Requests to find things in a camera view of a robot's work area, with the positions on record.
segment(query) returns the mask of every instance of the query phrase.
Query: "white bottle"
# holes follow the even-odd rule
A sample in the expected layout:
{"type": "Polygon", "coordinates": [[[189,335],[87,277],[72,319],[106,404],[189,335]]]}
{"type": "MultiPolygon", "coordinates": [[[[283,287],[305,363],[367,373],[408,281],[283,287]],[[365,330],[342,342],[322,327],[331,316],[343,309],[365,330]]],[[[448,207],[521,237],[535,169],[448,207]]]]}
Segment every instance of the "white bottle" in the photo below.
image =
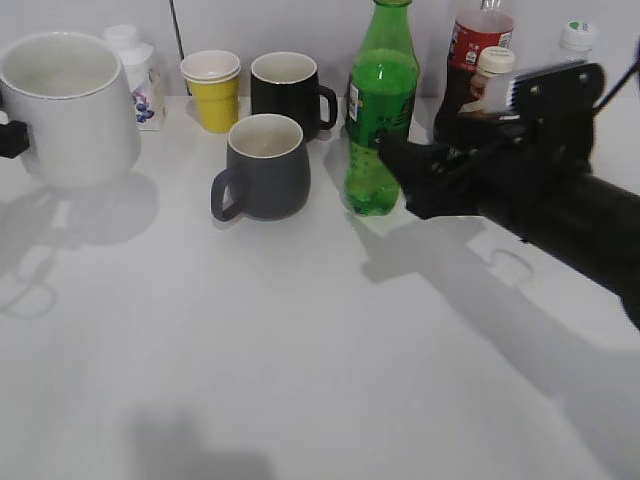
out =
{"type": "Polygon", "coordinates": [[[134,25],[116,25],[104,38],[124,64],[140,130],[160,130],[166,118],[163,83],[153,47],[143,43],[134,25]]]}
{"type": "Polygon", "coordinates": [[[562,29],[560,46],[551,57],[552,63],[588,60],[598,39],[598,29],[583,21],[567,23],[562,29]]]}
{"type": "Polygon", "coordinates": [[[509,73],[516,63],[516,55],[508,48],[487,47],[480,54],[478,69],[471,78],[469,95],[460,113],[474,114],[475,117],[484,115],[484,91],[487,83],[493,77],[509,73]]]}

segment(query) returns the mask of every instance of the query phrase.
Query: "black mug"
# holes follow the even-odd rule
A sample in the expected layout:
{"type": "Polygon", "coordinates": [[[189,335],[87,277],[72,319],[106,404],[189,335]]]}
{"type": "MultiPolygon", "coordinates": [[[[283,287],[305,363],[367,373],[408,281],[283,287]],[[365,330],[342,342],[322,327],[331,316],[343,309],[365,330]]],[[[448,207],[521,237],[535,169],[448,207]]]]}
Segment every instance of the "black mug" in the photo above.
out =
{"type": "Polygon", "coordinates": [[[336,94],[318,81],[318,65],[306,55],[274,52],[251,64],[251,113],[277,113],[293,118],[309,141],[330,130],[338,118],[336,94]],[[320,97],[329,103],[329,121],[320,117],[320,97]]]}
{"type": "Polygon", "coordinates": [[[275,114],[240,120],[229,132],[227,169],[211,186],[211,213],[227,222],[240,213],[278,220],[300,210],[311,186],[302,128],[275,114]],[[232,203],[223,205],[229,189],[232,203]]]}

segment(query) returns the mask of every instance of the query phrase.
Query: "paper cup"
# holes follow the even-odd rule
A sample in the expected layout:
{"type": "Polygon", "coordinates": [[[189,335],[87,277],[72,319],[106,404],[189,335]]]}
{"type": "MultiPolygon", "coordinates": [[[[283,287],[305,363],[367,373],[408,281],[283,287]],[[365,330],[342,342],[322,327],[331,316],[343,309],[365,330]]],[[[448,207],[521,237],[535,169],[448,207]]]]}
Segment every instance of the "paper cup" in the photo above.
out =
{"type": "Polygon", "coordinates": [[[238,121],[240,59],[209,50],[189,55],[180,72],[195,99],[200,124],[214,133],[228,132],[238,121]]]}

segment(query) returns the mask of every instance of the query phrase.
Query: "green bottle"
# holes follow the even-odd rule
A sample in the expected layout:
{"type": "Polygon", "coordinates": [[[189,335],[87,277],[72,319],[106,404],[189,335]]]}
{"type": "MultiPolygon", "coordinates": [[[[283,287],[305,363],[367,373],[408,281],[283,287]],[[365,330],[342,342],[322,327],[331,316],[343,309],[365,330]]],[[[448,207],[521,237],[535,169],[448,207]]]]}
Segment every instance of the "green bottle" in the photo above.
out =
{"type": "Polygon", "coordinates": [[[361,215],[386,215],[398,200],[400,187],[378,158],[378,142],[381,135],[409,135],[420,76],[409,30],[411,0],[375,3],[351,72],[347,114],[351,164],[345,196],[361,215]]]}

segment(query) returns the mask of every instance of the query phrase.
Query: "bottle cap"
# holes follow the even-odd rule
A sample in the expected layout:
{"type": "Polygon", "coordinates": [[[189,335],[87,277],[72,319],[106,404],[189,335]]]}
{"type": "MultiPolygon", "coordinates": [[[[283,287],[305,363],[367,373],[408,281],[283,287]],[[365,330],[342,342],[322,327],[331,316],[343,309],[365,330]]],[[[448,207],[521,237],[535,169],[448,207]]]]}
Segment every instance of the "bottle cap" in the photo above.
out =
{"type": "Polygon", "coordinates": [[[132,50],[142,43],[135,25],[115,25],[104,31],[104,39],[114,50],[132,50]]]}
{"type": "Polygon", "coordinates": [[[565,48],[590,50],[598,39],[598,29],[592,24],[583,21],[569,22],[562,30],[561,44],[565,48]]]}
{"type": "Polygon", "coordinates": [[[493,76],[510,72],[515,63],[516,55],[508,48],[488,47],[480,54],[478,70],[482,70],[481,74],[486,73],[487,76],[493,76]]]}

